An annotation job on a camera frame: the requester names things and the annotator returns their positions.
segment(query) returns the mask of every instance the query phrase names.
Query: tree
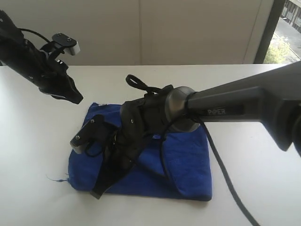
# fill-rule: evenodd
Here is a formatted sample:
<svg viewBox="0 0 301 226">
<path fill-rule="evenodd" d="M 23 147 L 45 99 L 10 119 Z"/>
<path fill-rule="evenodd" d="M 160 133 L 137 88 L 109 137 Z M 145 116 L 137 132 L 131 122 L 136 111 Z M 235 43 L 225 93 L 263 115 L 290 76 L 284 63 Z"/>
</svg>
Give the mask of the tree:
<svg viewBox="0 0 301 226">
<path fill-rule="evenodd" d="M 284 37 L 277 39 L 277 42 L 272 42 L 263 61 L 264 64 L 280 64 L 285 61 L 290 51 L 289 43 L 284 41 Z"/>
</svg>

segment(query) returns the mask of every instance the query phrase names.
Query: folded blue cloth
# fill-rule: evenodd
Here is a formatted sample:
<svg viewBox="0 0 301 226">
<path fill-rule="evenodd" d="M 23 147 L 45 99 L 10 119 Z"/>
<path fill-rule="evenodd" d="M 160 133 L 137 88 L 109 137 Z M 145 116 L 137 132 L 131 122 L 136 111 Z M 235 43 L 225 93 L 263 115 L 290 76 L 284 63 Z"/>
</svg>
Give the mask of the folded blue cloth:
<svg viewBox="0 0 301 226">
<path fill-rule="evenodd" d="M 106 122 L 120 126 L 119 110 L 120 105 L 93 103 L 88 110 L 84 124 L 94 115 L 102 114 Z M 159 140 L 158 136 L 154 136 L 152 142 L 140 155 L 139 166 L 135 166 L 126 177 L 108 189 L 107 193 L 211 200 L 210 163 L 207 139 L 203 129 L 200 127 L 192 133 L 168 134 L 163 148 L 170 180 L 162 176 L 164 173 L 159 158 Z M 89 152 L 93 154 L 100 150 L 101 145 L 94 143 Z M 68 181 L 71 186 L 76 190 L 91 191 L 102 160 L 102 155 L 91 158 L 85 153 L 76 154 L 72 150 L 68 166 Z"/>
</svg>

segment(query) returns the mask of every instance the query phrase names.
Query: building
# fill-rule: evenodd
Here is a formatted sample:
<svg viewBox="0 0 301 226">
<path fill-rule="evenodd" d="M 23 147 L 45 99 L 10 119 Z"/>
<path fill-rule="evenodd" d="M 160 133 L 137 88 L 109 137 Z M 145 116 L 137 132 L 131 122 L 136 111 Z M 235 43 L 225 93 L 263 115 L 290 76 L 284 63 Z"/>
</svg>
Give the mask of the building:
<svg viewBox="0 0 301 226">
<path fill-rule="evenodd" d="M 286 0 L 281 17 L 301 33 L 301 0 Z"/>
</svg>

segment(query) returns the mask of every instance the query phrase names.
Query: table surface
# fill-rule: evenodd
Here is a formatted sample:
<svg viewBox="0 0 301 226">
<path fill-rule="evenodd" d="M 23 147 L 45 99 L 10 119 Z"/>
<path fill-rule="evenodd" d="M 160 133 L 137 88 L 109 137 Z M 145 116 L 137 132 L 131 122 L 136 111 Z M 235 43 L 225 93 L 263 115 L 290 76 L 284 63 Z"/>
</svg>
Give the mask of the table surface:
<svg viewBox="0 0 301 226">
<path fill-rule="evenodd" d="M 248 226 L 210 151 L 210 202 L 105 194 L 96 200 L 67 182 L 70 139 L 92 102 L 122 104 L 143 96 L 129 87 L 132 73 L 146 84 L 172 83 L 204 90 L 279 65 L 72 66 L 84 96 L 79 105 L 58 101 L 7 67 L 0 67 L 0 225 L 3 226 Z M 283 152 L 260 123 L 208 123 L 241 200 L 262 226 L 301 222 L 301 159 Z"/>
</svg>

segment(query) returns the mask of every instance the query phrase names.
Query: blue towel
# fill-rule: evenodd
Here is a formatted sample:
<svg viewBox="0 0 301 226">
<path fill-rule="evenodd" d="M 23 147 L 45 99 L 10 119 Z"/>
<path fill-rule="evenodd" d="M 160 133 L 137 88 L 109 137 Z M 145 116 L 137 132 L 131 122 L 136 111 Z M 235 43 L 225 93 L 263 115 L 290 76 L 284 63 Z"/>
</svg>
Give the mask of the blue towel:
<svg viewBox="0 0 301 226">
<path fill-rule="evenodd" d="M 120 105 L 93 103 L 84 124 L 96 114 L 102 114 L 106 122 L 120 126 Z M 159 140 L 152 142 L 138 159 L 139 166 L 106 193 L 142 195 L 160 198 L 209 201 L 212 198 L 212 183 L 206 135 L 202 128 L 192 133 L 168 134 L 163 145 L 164 160 L 170 180 L 164 175 L 159 158 Z M 91 154 L 101 150 L 98 143 L 89 149 Z M 95 185 L 103 157 L 88 157 L 85 153 L 69 157 L 68 181 L 79 191 L 91 191 Z"/>
</svg>

